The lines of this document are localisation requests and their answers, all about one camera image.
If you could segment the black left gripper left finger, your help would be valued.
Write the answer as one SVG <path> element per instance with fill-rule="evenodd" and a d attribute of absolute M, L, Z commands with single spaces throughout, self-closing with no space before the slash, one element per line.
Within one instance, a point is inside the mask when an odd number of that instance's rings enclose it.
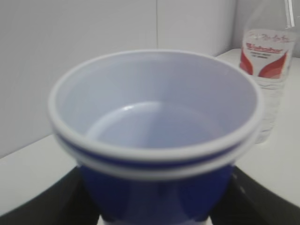
<path fill-rule="evenodd" d="M 78 168 L 37 197 L 0 217 L 2 225 L 96 225 L 100 211 Z"/>

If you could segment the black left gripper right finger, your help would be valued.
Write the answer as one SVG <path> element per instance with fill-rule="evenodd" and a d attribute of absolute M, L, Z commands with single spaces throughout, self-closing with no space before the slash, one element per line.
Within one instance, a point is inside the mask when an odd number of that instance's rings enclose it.
<path fill-rule="evenodd" d="M 214 225 L 299 225 L 300 208 L 234 167 L 210 219 Z"/>

